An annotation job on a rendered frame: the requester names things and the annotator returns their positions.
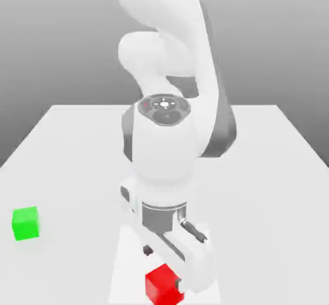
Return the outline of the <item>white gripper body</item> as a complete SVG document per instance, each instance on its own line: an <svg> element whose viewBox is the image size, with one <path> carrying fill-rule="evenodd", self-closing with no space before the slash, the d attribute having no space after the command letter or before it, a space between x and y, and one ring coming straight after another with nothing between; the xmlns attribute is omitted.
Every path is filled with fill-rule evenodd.
<svg viewBox="0 0 329 305"><path fill-rule="evenodd" d="M139 229L138 236L181 278L188 289L200 293L216 280L211 233L209 229L200 231L206 237L204 243L184 229L174 229L162 237L148 229Z"/></svg>

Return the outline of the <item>small green cube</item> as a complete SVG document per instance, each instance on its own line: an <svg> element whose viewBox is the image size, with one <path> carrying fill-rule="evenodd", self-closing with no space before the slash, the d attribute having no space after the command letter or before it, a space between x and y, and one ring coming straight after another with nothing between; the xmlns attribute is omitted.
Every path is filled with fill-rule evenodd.
<svg viewBox="0 0 329 305"><path fill-rule="evenodd" d="M16 241L38 238L40 234L39 214L36 206L14 209L12 230Z"/></svg>

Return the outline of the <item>small red cube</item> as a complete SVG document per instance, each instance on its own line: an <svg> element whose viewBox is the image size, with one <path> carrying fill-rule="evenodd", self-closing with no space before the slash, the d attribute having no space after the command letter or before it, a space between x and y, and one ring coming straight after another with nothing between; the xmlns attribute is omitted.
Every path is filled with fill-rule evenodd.
<svg viewBox="0 0 329 305"><path fill-rule="evenodd" d="M184 300L179 291L181 279L167 265L162 264L145 275L145 293L153 305L178 305Z"/></svg>

